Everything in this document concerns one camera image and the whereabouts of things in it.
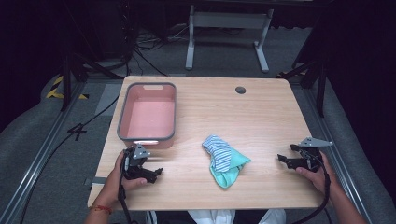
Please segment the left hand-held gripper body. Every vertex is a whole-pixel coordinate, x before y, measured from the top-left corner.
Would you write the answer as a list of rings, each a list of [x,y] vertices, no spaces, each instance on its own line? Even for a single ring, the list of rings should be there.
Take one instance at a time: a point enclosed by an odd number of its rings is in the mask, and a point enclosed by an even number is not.
[[[128,180],[150,179],[151,172],[143,167],[150,153],[140,144],[123,150],[122,173]]]

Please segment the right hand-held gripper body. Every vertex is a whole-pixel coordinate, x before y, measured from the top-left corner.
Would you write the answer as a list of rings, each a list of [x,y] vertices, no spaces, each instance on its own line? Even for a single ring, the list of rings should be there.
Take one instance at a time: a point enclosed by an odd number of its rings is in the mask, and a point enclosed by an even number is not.
[[[295,160],[297,167],[303,167],[311,172],[316,172],[323,163],[322,156],[319,152],[321,147],[330,147],[333,142],[320,140],[313,137],[306,137],[297,145],[292,144],[290,149],[301,155],[300,159]]]

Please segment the person's right hand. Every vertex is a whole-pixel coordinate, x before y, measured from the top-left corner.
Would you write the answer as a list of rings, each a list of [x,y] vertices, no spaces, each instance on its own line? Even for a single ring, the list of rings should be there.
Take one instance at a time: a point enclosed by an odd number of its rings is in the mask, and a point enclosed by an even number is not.
[[[333,195],[338,189],[340,189],[340,186],[336,175],[334,174],[334,171],[328,162],[327,156],[323,152],[321,152],[321,156],[325,166],[325,171],[330,178],[330,195]],[[325,193],[325,171],[322,168],[319,168],[316,172],[311,172],[303,167],[298,167],[296,169],[296,172],[299,175],[310,180],[315,188],[322,193]]]

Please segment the person's left hand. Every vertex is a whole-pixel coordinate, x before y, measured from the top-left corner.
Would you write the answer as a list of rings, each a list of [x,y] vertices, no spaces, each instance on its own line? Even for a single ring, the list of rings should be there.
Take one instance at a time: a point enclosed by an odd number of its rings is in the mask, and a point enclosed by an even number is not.
[[[123,159],[123,152],[116,159],[115,166],[106,178],[106,182],[100,193],[94,201],[95,205],[102,205],[107,208],[113,208],[118,201],[119,185],[123,185],[126,190],[138,189],[148,183],[145,178],[132,180],[120,179],[120,166]]]

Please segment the pink basin with grey rim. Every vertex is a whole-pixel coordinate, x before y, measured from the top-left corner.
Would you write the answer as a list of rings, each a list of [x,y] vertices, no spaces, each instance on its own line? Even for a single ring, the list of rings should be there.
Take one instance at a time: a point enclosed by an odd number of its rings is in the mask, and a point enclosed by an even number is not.
[[[128,86],[120,112],[118,137],[127,147],[165,149],[174,143],[177,87],[170,82]]]

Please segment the teal cloth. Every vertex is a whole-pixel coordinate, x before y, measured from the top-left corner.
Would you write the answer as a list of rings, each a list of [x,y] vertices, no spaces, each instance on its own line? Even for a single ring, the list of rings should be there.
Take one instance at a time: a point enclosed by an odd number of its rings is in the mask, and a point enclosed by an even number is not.
[[[250,162],[250,158],[244,156],[236,149],[231,147],[231,166],[227,172],[215,172],[211,167],[211,163],[209,166],[210,173],[213,175],[217,184],[223,188],[229,188],[239,176],[239,172],[243,169],[246,163]]]

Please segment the blue white striped cloth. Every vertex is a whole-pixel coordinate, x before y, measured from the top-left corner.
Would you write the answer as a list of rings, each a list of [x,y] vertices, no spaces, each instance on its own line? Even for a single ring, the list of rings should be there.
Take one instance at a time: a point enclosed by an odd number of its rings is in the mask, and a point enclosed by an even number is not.
[[[202,143],[205,151],[211,156],[211,167],[215,172],[227,172],[231,166],[231,147],[217,135],[210,135]]]

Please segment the person's white clothing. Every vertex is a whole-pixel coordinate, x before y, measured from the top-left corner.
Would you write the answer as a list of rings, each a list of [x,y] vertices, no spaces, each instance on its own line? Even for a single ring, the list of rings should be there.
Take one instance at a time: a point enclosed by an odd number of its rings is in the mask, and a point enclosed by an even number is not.
[[[286,224],[284,209],[148,211],[147,224]]]

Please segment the black metal stand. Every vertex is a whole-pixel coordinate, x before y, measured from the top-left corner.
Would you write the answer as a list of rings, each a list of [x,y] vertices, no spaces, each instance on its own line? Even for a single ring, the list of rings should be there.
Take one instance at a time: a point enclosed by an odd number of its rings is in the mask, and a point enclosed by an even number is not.
[[[316,109],[318,114],[323,118],[324,111],[324,94],[326,87],[326,72],[323,62],[310,62],[305,63],[289,72],[280,72],[276,77],[289,79],[297,75],[304,74],[304,77],[300,81],[300,86],[303,89],[311,89],[315,83],[317,86],[317,96],[316,96]]]
[[[108,68],[103,67],[99,63],[89,60],[80,54],[67,54],[64,58],[63,71],[61,73],[64,82],[64,98],[62,111],[65,111],[66,108],[71,104],[71,76],[74,76],[77,82],[85,82],[88,80],[88,69],[84,67],[85,64],[87,64],[93,71],[99,72],[106,77],[109,77],[111,79],[122,79],[121,76],[111,72]]]

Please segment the yellow black hazard tape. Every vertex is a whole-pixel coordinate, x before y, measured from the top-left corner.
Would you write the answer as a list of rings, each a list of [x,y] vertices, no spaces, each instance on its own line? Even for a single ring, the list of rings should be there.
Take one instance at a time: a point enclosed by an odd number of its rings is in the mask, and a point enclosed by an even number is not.
[[[49,89],[49,92],[47,93],[47,98],[58,98],[58,99],[64,98],[64,95],[62,93],[57,92],[57,90],[60,87],[63,80],[64,80],[64,77],[62,75],[59,75],[54,80],[51,88]]]

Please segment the aluminium floor rail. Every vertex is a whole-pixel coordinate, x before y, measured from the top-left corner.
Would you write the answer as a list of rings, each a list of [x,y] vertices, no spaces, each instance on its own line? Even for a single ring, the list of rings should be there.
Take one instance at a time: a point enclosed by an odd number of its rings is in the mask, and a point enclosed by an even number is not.
[[[27,167],[21,178],[21,182],[13,193],[11,199],[7,203],[3,213],[0,215],[0,224],[12,224],[14,220],[20,217],[22,220],[24,211],[27,208],[32,192],[34,191],[35,184],[42,174],[45,166],[50,160],[53,153],[61,145],[55,144],[55,140],[58,137],[61,129],[69,115],[71,108],[78,100],[78,97],[82,93],[85,87],[85,83],[76,83],[72,90],[71,104],[66,108],[65,111],[60,111],[56,114],[51,127],[47,132],[45,139],[43,140],[40,148],[37,150],[35,157],[30,163],[26,163]]]
[[[347,165],[339,151],[339,144],[334,140],[326,119],[323,118],[318,112],[316,103],[317,98],[315,94],[311,90],[303,90],[303,93],[306,101],[309,104],[310,111],[315,118],[315,122],[320,128],[322,138],[332,142],[332,146],[326,148],[327,155],[332,162],[332,167],[339,178],[343,190],[346,192],[346,195],[352,201],[352,203],[356,206],[357,210],[367,220],[367,223],[373,224],[367,209],[361,200],[361,195],[358,193],[358,189],[355,185],[352,175],[348,171]]]

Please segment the grey table edge bracket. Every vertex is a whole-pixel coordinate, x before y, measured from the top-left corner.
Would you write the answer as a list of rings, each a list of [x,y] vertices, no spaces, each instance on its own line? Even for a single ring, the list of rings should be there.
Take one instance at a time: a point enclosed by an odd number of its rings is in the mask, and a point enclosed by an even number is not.
[[[83,182],[85,186],[91,187],[92,185],[104,185],[106,183],[106,178],[105,177],[92,177],[92,178],[86,178]]]

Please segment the white metal desk frame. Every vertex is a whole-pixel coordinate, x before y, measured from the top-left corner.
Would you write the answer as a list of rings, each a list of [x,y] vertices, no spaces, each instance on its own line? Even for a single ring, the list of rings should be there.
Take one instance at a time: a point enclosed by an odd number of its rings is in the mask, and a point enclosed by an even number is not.
[[[267,36],[274,11],[268,9],[263,14],[232,13],[232,12],[203,12],[196,10],[195,5],[190,5],[189,15],[189,44],[185,68],[193,68],[195,41],[194,30],[199,28],[236,28],[236,29],[257,29],[261,30],[261,37],[253,43],[259,65],[263,73],[269,72],[263,44]]]

